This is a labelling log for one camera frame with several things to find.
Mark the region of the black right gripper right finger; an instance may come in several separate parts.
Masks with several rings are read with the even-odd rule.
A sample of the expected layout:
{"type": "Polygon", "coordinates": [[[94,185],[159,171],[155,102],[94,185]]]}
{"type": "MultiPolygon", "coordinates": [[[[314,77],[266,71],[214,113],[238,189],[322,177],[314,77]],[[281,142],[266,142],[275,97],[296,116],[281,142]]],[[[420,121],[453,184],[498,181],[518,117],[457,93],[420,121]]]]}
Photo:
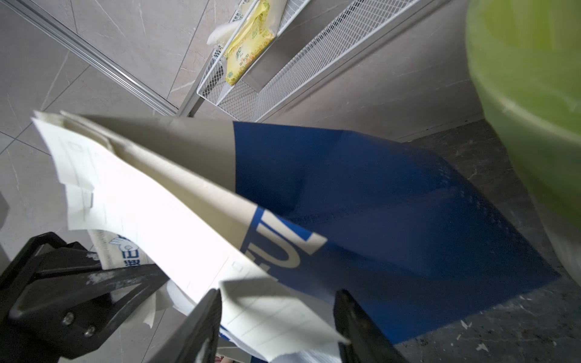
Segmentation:
{"type": "Polygon", "coordinates": [[[347,290],[335,294],[333,314],[337,332],[349,340],[338,344],[342,362],[408,362],[347,290]]]}

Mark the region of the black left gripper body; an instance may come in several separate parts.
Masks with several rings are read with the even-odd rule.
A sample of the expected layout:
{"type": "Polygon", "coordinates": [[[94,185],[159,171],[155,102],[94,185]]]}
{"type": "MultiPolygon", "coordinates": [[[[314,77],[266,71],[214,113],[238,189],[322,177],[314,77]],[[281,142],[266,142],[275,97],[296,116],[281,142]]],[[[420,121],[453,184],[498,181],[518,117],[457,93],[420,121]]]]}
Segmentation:
{"type": "Polygon", "coordinates": [[[73,284],[99,269],[96,253],[54,232],[28,240],[1,276],[1,360],[57,362],[98,349],[78,325],[73,284]]]}

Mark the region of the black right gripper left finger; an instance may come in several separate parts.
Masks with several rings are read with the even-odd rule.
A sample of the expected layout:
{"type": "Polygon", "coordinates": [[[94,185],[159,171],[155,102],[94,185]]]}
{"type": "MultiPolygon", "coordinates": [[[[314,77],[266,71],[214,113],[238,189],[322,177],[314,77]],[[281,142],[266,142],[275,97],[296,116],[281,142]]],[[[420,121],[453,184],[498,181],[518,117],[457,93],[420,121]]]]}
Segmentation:
{"type": "Polygon", "coordinates": [[[220,290],[210,289],[149,362],[215,362],[221,318],[220,290]]]}

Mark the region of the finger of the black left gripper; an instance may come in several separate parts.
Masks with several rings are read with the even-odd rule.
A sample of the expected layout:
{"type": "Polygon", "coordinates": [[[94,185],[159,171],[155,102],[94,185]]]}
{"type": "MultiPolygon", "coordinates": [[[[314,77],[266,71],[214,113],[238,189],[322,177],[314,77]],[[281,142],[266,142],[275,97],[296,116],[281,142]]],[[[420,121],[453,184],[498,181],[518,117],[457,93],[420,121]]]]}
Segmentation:
{"type": "Polygon", "coordinates": [[[169,278],[156,265],[37,279],[8,308],[8,321],[60,358],[97,350],[169,278]]]}

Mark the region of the receipt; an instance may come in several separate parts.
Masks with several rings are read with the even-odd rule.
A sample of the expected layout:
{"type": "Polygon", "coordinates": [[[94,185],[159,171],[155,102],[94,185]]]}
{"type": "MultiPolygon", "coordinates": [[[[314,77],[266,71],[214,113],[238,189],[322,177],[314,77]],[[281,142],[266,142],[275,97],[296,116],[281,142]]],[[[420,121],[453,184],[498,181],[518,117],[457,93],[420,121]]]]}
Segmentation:
{"type": "Polygon", "coordinates": [[[222,291],[221,331],[268,362],[338,362],[332,305],[291,288],[325,237],[266,201],[321,145],[323,129],[36,112],[33,123],[64,185],[72,229],[122,237],[147,257],[177,306],[222,291]]]}

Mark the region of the blue white paper bag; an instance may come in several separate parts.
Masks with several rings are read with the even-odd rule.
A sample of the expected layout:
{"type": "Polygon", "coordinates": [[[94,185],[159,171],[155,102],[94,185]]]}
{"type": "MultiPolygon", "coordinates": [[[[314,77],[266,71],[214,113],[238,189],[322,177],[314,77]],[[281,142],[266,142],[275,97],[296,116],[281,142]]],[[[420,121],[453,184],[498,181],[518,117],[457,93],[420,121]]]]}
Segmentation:
{"type": "Polygon", "coordinates": [[[325,237],[290,287],[333,305],[347,290],[394,343],[557,278],[512,224],[447,162],[351,131],[301,150],[266,204],[325,237]]]}

